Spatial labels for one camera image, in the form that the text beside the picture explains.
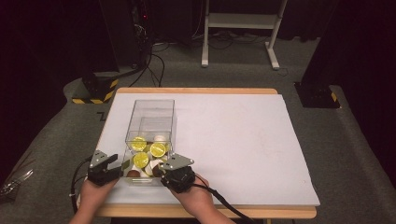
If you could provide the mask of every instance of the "clear plastic box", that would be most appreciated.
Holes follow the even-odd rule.
[[[136,100],[126,134],[122,163],[133,185],[162,186],[159,163],[175,151],[177,116],[174,100]]]

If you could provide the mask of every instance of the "yellow lemon slice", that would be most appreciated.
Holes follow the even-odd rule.
[[[134,155],[134,165],[137,168],[144,168],[149,164],[149,156],[146,152],[138,152]]]
[[[162,143],[153,143],[149,148],[149,151],[154,157],[162,157],[163,155],[165,155],[166,147]]]
[[[148,143],[144,137],[137,136],[132,139],[130,147],[135,151],[143,151]]]

